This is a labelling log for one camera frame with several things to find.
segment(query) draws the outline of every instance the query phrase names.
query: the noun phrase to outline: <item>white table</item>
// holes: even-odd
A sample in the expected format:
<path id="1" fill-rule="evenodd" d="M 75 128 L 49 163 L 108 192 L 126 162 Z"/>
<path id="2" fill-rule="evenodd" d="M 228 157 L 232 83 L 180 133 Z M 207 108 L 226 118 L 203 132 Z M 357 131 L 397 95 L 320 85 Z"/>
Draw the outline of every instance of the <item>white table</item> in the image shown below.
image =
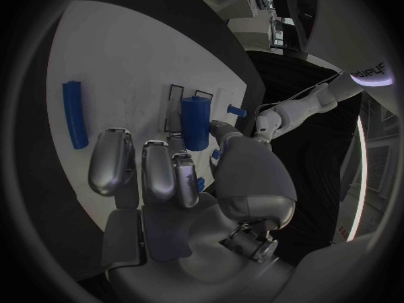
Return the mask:
<path id="1" fill-rule="evenodd" d="M 63 106 L 62 83 L 80 81 L 89 145 L 71 144 Z M 173 28 L 123 7 L 74 1 L 65 11 L 48 63 L 46 101 L 53 142 L 78 201 L 103 230 L 113 198 L 88 186 L 88 168 L 99 133 L 124 127 L 132 133 L 139 186 L 141 150 L 150 139 L 166 140 L 161 120 L 171 84 L 213 94 L 211 120 L 232 125 L 236 116 L 227 105 L 241 106 L 246 84 L 219 59 Z M 207 187 L 213 182 L 209 157 L 217 148 L 190 152 Z"/>

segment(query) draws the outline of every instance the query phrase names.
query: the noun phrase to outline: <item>black curtain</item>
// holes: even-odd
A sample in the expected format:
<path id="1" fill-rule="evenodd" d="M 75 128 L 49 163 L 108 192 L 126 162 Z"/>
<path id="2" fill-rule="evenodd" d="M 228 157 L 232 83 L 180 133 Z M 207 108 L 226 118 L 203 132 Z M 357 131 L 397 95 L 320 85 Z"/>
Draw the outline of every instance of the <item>black curtain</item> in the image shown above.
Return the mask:
<path id="1" fill-rule="evenodd" d="M 292 57 L 255 51 L 248 55 L 266 87 L 264 104 L 285 100 L 336 74 Z M 298 194 L 289 225 L 272 232 L 279 241 L 275 254 L 288 263 L 297 265 L 308 253 L 332 243 L 339 212 L 339 169 L 356 128 L 361 98 L 359 94 L 332 111 L 315 114 L 271 142 Z"/>

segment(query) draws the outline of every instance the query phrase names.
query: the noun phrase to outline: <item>small blue object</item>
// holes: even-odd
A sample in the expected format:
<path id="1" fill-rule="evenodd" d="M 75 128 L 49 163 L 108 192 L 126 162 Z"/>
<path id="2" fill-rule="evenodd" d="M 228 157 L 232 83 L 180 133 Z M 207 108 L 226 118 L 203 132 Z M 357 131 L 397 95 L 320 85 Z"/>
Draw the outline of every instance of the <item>small blue object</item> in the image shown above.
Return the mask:
<path id="1" fill-rule="evenodd" d="M 209 145 L 211 100 L 200 96 L 181 99 L 182 135 L 185 147 L 193 152 Z"/>
<path id="2" fill-rule="evenodd" d="M 222 152 L 221 152 L 220 150 L 215 149 L 215 150 L 213 151 L 213 153 L 212 153 L 212 157 L 213 157 L 215 160 L 218 160 L 218 159 L 220 158 L 221 154 L 222 154 Z"/>
<path id="3" fill-rule="evenodd" d="M 247 111 L 240 108 L 236 108 L 235 106 L 232 105 L 229 105 L 228 113 L 235 114 L 236 116 L 241 116 L 242 118 L 245 118 L 247 116 Z"/>
<path id="4" fill-rule="evenodd" d="M 83 109 L 81 107 L 81 83 L 69 81 L 63 84 L 63 103 L 67 127 L 74 149 L 88 145 L 86 126 L 84 125 Z"/>
<path id="5" fill-rule="evenodd" d="M 198 192 L 202 192 L 205 188 L 205 179 L 203 177 L 198 178 Z"/>

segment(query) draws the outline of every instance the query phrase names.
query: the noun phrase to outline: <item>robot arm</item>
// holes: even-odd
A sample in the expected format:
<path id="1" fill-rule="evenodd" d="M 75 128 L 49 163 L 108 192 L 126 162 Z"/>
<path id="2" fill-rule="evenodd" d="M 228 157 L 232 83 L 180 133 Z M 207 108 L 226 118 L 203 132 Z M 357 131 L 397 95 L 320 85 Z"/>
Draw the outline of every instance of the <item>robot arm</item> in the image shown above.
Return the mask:
<path id="1" fill-rule="evenodd" d="M 334 109 L 338 102 L 362 92 L 357 84 L 346 74 L 341 74 L 330 84 L 317 85 L 308 96 L 299 100 L 280 102 L 263 111 L 257 117 L 255 139 L 269 145 L 272 139 L 299 127 L 308 117 Z"/>

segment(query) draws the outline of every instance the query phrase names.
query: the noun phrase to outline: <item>white tabletop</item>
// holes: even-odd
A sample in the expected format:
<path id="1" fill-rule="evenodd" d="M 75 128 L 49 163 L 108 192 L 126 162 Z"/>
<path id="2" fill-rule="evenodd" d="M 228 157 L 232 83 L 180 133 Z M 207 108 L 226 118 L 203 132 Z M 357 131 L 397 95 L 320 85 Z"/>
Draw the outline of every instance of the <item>white tabletop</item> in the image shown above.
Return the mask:
<path id="1" fill-rule="evenodd" d="M 73 149 L 65 119 L 62 84 L 68 81 L 81 82 L 89 145 L 80 150 Z M 116 207 L 113 198 L 96 194 L 88 185 L 97 136 L 109 127 L 130 130 L 140 186 L 143 144 L 167 137 L 159 127 L 171 84 L 184 86 L 184 96 L 195 90 L 213 94 L 211 120 L 235 124 L 237 118 L 226 113 L 227 105 L 241 106 L 246 84 L 196 42 L 162 22 L 116 5 L 74 1 L 66 9 L 48 63 L 49 125 L 78 201 L 102 230 Z M 213 182 L 209 157 L 215 148 L 210 136 L 207 149 L 190 151 L 206 187 Z"/>

